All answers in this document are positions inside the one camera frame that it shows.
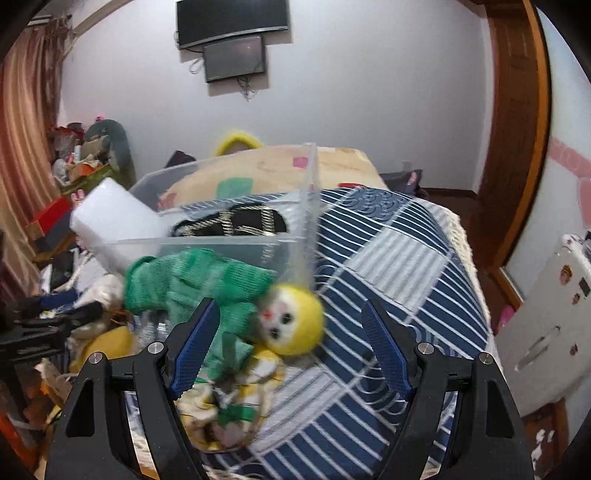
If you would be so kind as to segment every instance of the wall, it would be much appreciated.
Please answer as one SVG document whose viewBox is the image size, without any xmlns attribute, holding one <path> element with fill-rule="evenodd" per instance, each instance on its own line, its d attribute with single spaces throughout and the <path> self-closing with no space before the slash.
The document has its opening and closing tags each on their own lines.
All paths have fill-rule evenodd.
<svg viewBox="0 0 591 480">
<path fill-rule="evenodd" d="M 189 73 L 174 0 L 134 0 L 66 58 L 60 120 L 118 120 L 138 176 L 176 149 L 207 158 L 237 128 L 265 144 L 359 148 L 382 173 L 411 161 L 425 186 L 471 189 L 492 104 L 480 11 L 456 0 L 291 0 L 291 30 L 267 35 L 268 74 L 247 102 L 233 80 L 208 86 Z"/>
<path fill-rule="evenodd" d="M 579 62 L 540 12 L 552 81 L 550 143 L 528 222 L 507 265 L 527 298 L 563 233 L 583 235 L 591 225 L 591 85 Z M 572 439 L 591 408 L 591 377 L 566 395 Z"/>
</svg>

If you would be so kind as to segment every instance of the cable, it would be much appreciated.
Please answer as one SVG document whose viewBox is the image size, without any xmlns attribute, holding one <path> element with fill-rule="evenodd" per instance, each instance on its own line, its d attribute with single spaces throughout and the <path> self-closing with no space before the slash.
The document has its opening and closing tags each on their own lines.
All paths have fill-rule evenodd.
<svg viewBox="0 0 591 480">
<path fill-rule="evenodd" d="M 251 88 L 252 75 L 245 75 L 244 77 L 238 77 L 236 82 L 242 91 L 242 96 L 247 102 L 250 102 L 258 93 L 258 90 Z"/>
<path fill-rule="evenodd" d="M 193 75 L 198 74 L 201 70 L 203 70 L 203 63 L 203 57 L 199 57 L 191 65 L 189 65 L 189 72 Z M 199 64 L 199 66 L 196 70 L 194 70 L 193 67 L 197 64 Z"/>
<path fill-rule="evenodd" d="M 183 48 L 181 48 L 180 45 L 178 44 L 178 30 L 174 32 L 173 38 L 174 38 L 174 43 L 176 44 L 176 46 L 177 46 L 177 48 L 179 50 L 186 50 L 186 51 L 189 51 L 191 53 L 197 53 L 197 54 L 200 54 L 201 55 L 201 57 L 195 59 L 195 61 L 192 62 L 191 65 L 189 65 L 189 72 L 192 73 L 193 75 L 196 75 L 201 70 L 203 70 L 203 50 L 193 50 L 193 49 L 191 49 L 189 47 L 183 47 Z"/>
</svg>

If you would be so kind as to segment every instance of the doll face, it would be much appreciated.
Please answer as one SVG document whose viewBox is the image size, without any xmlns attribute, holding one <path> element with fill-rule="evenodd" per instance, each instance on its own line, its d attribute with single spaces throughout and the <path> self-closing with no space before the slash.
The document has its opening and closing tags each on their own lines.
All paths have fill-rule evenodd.
<svg viewBox="0 0 591 480">
<path fill-rule="evenodd" d="M 273 289 L 259 311 L 259 331 L 271 349 L 291 342 L 297 323 L 297 304 L 281 289 Z"/>
</svg>

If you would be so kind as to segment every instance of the curtain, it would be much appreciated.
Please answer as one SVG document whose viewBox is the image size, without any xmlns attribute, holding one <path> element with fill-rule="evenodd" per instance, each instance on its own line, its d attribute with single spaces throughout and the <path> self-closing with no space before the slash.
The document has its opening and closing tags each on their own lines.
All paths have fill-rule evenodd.
<svg viewBox="0 0 591 480">
<path fill-rule="evenodd" d="M 64 20 L 26 28 L 0 66 L 0 228 L 5 231 L 4 274 L 30 294 L 39 272 L 24 227 L 60 191 L 51 174 L 61 88 Z"/>
</svg>

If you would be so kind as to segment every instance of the television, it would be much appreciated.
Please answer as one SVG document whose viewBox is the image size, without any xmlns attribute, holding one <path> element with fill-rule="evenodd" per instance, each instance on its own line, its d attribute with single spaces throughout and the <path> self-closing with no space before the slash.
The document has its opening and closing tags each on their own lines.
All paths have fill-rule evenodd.
<svg viewBox="0 0 591 480">
<path fill-rule="evenodd" d="M 261 34 L 227 38 L 203 46 L 205 80 L 210 83 L 265 71 Z"/>
<path fill-rule="evenodd" d="M 288 28 L 287 0 L 177 2 L 179 48 L 189 48 L 237 35 Z"/>
</svg>

